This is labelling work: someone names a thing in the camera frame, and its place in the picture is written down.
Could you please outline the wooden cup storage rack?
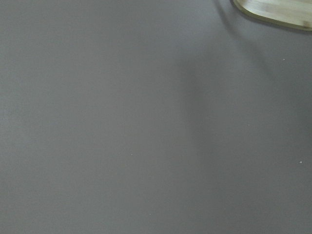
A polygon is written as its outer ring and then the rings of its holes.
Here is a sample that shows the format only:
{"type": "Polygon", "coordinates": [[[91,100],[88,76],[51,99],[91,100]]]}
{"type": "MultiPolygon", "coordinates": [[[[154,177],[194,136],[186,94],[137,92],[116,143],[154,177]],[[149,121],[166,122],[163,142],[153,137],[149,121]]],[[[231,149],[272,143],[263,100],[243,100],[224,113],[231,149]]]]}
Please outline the wooden cup storage rack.
{"type": "Polygon", "coordinates": [[[310,0],[234,0],[244,14],[265,22],[294,29],[312,30],[310,0]]]}

